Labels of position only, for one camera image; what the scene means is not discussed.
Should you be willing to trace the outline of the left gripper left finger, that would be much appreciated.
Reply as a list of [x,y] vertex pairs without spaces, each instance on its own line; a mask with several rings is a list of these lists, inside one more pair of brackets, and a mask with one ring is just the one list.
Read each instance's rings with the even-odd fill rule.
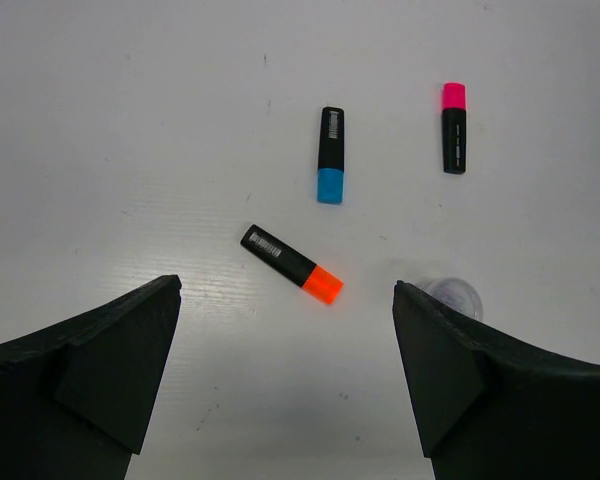
[[0,479],[122,479],[140,453],[177,326],[160,276],[0,344]]

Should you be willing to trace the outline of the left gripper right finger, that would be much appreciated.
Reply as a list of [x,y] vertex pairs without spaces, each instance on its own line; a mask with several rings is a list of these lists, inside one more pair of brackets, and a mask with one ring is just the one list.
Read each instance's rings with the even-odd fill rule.
[[600,365],[525,343],[398,282],[396,337],[438,479],[600,479]]

